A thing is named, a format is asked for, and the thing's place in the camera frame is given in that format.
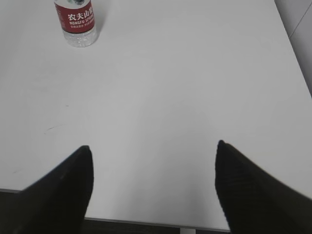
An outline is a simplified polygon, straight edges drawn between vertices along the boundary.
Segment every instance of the table surface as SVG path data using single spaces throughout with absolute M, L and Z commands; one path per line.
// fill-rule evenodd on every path
M 93 6 L 99 38 L 74 48 L 52 0 L 1 3 L 0 188 L 90 145 L 87 217 L 226 229 L 223 139 L 312 197 L 311 96 L 273 0 Z

